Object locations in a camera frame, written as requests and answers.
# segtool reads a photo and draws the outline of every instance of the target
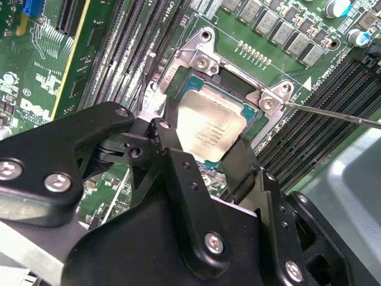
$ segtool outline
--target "capacitor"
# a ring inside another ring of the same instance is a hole
[[[0,140],[4,140],[12,135],[12,130],[8,126],[0,127]]]
[[[370,35],[358,29],[352,29],[348,32],[346,40],[355,46],[366,46],[370,42]]]
[[[348,15],[351,8],[350,0],[330,0],[326,4],[324,12],[327,18],[341,18]]]

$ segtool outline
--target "motherboard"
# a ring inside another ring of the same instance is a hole
[[[2,139],[105,101],[160,116],[212,195],[238,136],[282,191],[298,189],[364,128],[279,102],[381,117],[380,0],[0,0]],[[128,210],[127,166],[84,184],[91,228]]]

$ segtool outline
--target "screwdriver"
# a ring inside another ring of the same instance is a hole
[[[307,111],[307,112],[311,112],[311,113],[315,113],[315,114],[329,116],[332,118],[341,119],[341,120],[344,120],[347,122],[351,122],[351,123],[354,123],[357,125],[367,126],[370,128],[381,129],[381,123],[376,122],[376,121],[363,119],[363,118],[359,118],[359,117],[355,117],[355,116],[351,116],[351,115],[347,115],[347,114],[337,113],[337,112],[333,112],[333,111],[322,110],[319,108],[314,108],[314,107],[310,107],[310,106],[306,106],[306,105],[300,105],[300,104],[296,104],[296,103],[292,103],[292,102],[283,102],[282,104],[287,106],[287,107],[291,107],[291,108],[294,108],[297,110],[303,110],[303,111]]]

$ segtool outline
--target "metal plate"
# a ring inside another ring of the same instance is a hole
[[[246,127],[243,106],[203,87],[185,92],[177,134],[184,151],[200,162],[218,162]]]

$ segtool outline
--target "blue connector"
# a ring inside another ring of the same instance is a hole
[[[37,17],[42,13],[44,0],[26,0],[23,13],[29,17]]]

